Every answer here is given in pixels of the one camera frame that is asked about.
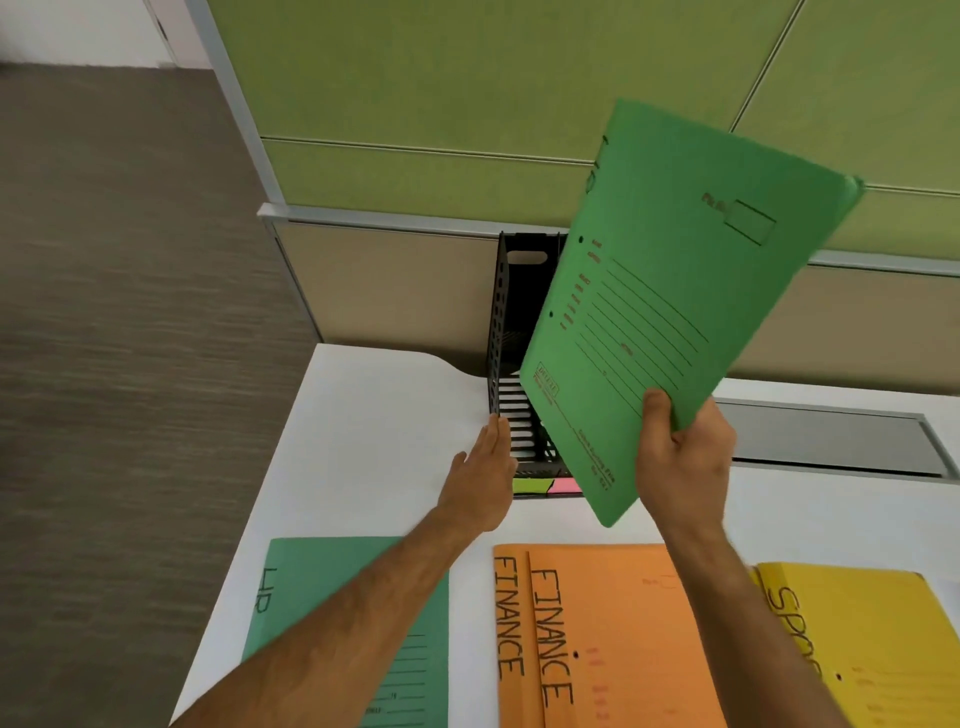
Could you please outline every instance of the black file organizer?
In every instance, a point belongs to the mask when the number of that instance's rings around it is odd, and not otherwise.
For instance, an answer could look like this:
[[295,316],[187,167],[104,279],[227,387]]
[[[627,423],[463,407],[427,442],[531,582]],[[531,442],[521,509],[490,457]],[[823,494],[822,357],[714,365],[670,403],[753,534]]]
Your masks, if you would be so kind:
[[[566,235],[500,233],[487,340],[490,411],[510,419],[517,477],[569,477],[570,471],[520,386],[519,369],[557,270]],[[514,251],[546,254],[537,264],[510,263]]]

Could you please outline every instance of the green fabric panel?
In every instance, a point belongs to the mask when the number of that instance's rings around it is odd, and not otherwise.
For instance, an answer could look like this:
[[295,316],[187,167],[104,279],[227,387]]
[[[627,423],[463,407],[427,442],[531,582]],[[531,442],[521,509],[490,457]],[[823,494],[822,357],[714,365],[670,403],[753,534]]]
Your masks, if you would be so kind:
[[551,485],[552,477],[515,477],[514,495],[545,496]]
[[589,167],[266,141],[289,205],[568,226]]
[[263,136],[593,159],[617,97],[726,128],[795,0],[209,0]]
[[957,2],[808,2],[737,133],[867,182],[960,190],[958,28]]
[[868,191],[826,247],[960,260],[960,199]]

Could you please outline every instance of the forearm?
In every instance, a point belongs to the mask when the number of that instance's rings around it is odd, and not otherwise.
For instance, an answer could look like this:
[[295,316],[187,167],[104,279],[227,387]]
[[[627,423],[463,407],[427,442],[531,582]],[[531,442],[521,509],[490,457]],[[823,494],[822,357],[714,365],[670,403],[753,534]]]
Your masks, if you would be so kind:
[[722,532],[664,535],[730,728],[850,728]]
[[354,728],[426,600],[476,535],[434,509],[218,683],[176,728]]

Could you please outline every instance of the green folder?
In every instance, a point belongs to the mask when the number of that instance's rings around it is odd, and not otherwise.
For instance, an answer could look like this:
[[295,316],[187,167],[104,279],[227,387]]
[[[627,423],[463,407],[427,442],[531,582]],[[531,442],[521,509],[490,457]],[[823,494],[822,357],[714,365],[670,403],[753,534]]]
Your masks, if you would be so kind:
[[636,500],[648,387],[684,428],[863,192],[854,177],[619,101],[523,385],[597,518]]
[[[306,617],[398,539],[273,539],[264,563],[243,657]],[[447,577],[407,634],[361,726],[445,728]]]

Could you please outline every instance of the floor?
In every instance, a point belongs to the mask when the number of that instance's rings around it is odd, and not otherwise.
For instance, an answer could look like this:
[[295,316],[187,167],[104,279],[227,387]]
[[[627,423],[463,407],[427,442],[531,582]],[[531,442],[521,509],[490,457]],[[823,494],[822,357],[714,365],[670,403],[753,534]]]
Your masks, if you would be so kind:
[[0,99],[0,724],[164,726],[310,329],[212,73]]

